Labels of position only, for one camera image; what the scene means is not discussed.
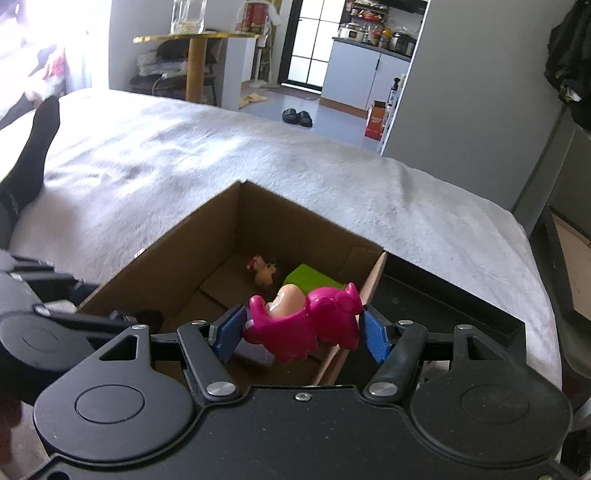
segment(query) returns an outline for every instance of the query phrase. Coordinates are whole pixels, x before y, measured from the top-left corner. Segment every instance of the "white cabinet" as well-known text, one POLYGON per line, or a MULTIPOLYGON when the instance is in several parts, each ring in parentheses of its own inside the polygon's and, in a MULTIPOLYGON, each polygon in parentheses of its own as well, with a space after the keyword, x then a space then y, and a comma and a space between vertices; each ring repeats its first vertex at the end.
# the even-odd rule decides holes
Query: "white cabinet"
POLYGON ((387 102, 396 77, 408 72, 409 60, 356 43, 335 41, 324 77, 322 97, 367 110, 387 102))
POLYGON ((322 97, 365 110, 380 55, 375 50, 335 41, 324 77, 322 97))
POLYGON ((401 78, 408 72, 409 61, 382 53, 379 58, 378 68, 375 70, 374 83, 368 96, 365 109, 368 109, 376 100, 387 102, 390 89, 396 77, 401 78))

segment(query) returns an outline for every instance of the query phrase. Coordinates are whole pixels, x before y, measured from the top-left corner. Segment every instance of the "gray panel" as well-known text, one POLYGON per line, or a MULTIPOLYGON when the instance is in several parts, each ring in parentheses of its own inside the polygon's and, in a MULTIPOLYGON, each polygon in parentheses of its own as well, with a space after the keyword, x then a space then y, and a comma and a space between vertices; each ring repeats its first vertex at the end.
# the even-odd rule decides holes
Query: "gray panel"
POLYGON ((591 233, 591 139, 577 127, 549 205, 591 233))
POLYGON ((433 0, 384 156, 513 208, 560 112, 550 30, 572 0, 433 0))

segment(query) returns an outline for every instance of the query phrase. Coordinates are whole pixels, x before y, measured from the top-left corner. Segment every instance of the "glass door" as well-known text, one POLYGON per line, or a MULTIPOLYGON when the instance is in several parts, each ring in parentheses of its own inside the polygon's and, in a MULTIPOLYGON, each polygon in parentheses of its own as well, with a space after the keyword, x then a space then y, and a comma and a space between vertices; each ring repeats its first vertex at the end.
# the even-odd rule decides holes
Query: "glass door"
POLYGON ((322 90, 344 5, 345 0, 294 0, 287 30, 295 34, 285 38, 280 83, 322 90))

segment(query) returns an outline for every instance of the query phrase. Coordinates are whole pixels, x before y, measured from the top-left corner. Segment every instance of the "bed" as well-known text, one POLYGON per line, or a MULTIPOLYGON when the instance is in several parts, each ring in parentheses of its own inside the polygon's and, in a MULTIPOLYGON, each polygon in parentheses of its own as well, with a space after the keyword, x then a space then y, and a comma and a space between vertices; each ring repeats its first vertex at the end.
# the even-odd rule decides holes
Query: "bed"
MULTIPOLYGON (((248 179, 521 319, 529 365, 561 385, 548 295, 522 227, 499 206, 395 160, 245 113, 112 90, 60 102, 44 190, 23 212, 12 252, 104 282, 196 207, 248 179)), ((28 114, 0 131, 0 175, 31 121, 28 114)), ((26 452, 30 436, 20 435, 16 448, 26 452)))

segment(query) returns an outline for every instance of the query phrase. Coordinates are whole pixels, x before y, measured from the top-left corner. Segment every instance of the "wooden side table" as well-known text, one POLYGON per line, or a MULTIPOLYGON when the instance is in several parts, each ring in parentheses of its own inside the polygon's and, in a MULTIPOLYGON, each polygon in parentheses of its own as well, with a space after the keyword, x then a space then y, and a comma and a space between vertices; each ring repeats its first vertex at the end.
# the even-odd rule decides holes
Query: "wooden side table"
POLYGON ((148 37, 135 37, 134 43, 145 43, 159 40, 189 39, 189 58, 187 61, 187 93, 185 100, 193 103, 201 103, 203 98, 203 71, 205 68, 205 52, 208 38, 258 38, 260 35, 252 33, 232 33, 204 31, 202 33, 178 34, 178 35, 151 35, 148 37))

